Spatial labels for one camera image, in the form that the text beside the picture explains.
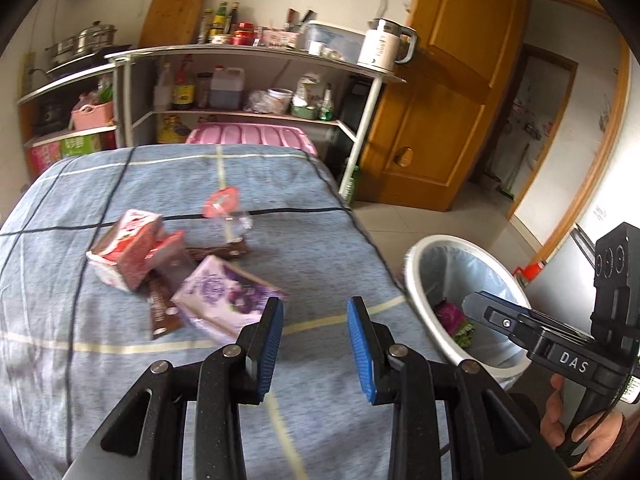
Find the green bottle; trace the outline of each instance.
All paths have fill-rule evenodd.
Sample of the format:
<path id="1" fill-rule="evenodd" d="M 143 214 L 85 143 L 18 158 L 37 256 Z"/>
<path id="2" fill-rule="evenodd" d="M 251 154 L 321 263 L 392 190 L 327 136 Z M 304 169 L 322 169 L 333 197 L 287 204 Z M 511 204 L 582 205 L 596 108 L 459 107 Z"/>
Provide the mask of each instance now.
<path id="1" fill-rule="evenodd" d="M 320 120 L 330 121 L 334 118 L 334 102 L 331 99 L 331 85 L 328 84 L 324 90 L 324 98 L 320 107 Z"/>
<path id="2" fill-rule="evenodd" d="M 216 31 L 216 34 L 222 34 L 225 30 L 226 3 L 227 2 L 220 3 L 216 15 L 213 17 L 213 25 L 211 25 L 211 28 Z"/>

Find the cooking pot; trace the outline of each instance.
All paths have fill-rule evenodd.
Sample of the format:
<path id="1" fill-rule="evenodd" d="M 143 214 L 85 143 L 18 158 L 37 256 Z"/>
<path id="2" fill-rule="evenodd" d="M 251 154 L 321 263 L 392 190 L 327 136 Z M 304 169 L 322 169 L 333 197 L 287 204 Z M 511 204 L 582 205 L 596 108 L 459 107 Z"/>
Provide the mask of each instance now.
<path id="1" fill-rule="evenodd" d="M 400 48 L 400 36 L 409 37 L 406 55 L 397 59 Z M 376 18 L 369 22 L 369 30 L 365 34 L 364 43 L 360 50 L 358 64 L 382 72 L 392 72 L 396 64 L 411 61 L 418 43 L 418 33 L 399 23 Z"/>
<path id="2" fill-rule="evenodd" d="M 66 63 L 76 55 L 76 37 L 66 38 L 45 50 L 49 61 L 49 68 Z"/>
<path id="3" fill-rule="evenodd" d="M 116 28 L 113 25 L 101 25 L 93 22 L 91 27 L 80 31 L 76 36 L 76 56 L 90 54 L 96 50 L 113 44 Z"/>

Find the electric kettle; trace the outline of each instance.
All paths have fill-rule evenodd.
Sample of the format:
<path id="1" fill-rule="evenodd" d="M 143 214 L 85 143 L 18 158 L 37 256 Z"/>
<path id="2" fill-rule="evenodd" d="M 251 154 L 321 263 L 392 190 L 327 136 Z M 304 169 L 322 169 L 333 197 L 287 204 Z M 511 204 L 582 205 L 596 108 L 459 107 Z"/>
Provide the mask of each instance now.
<path id="1" fill-rule="evenodd" d="M 400 36 L 410 38 L 409 48 L 406 56 L 396 59 L 400 47 Z M 412 28 L 403 27 L 384 18 L 376 18 L 369 22 L 369 30 L 364 37 L 358 64 L 373 70 L 392 72 L 396 64 L 411 61 L 417 43 L 418 34 Z"/>

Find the white trash can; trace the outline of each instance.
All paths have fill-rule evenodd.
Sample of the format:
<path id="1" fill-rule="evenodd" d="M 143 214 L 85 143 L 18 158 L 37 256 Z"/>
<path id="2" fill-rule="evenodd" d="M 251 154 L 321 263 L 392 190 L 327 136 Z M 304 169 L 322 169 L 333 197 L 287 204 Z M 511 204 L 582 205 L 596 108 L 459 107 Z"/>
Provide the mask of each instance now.
<path id="1" fill-rule="evenodd" d="M 404 263 L 406 287 L 418 314 L 440 350 L 453 364 L 475 359 L 504 389 L 529 366 L 526 352 L 507 336 L 473 320 L 471 346 L 460 348 L 440 324 L 431 305 L 442 300 L 462 306 L 470 292 L 485 290 L 495 296 L 531 308 L 509 271 L 493 256 L 462 238 L 433 235 L 420 240 Z"/>

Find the human hand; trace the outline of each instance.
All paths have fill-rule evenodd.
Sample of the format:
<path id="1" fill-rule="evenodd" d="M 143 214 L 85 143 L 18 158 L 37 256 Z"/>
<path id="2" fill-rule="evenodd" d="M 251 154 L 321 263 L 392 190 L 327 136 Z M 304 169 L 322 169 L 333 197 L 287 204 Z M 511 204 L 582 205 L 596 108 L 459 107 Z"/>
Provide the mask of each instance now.
<path id="1" fill-rule="evenodd" d="M 562 413 L 564 412 L 562 395 L 560 393 L 563 383 L 564 377 L 559 374 L 553 374 L 551 377 L 551 385 L 555 388 L 555 391 L 546 401 L 546 412 L 540 423 L 540 433 L 553 449 L 564 442 L 564 427 L 560 424 L 560 417 L 562 417 Z M 596 423 L 601 414 L 602 413 L 597 413 L 596 415 L 590 416 L 587 420 L 576 426 L 572 432 L 571 439 L 574 442 L 580 440 Z M 587 437 L 589 447 L 584 452 L 580 462 L 572 469 L 581 470 L 587 468 L 601 459 L 616 441 L 620 428 L 622 427 L 622 420 L 622 412 L 613 409 L 596 430 Z"/>

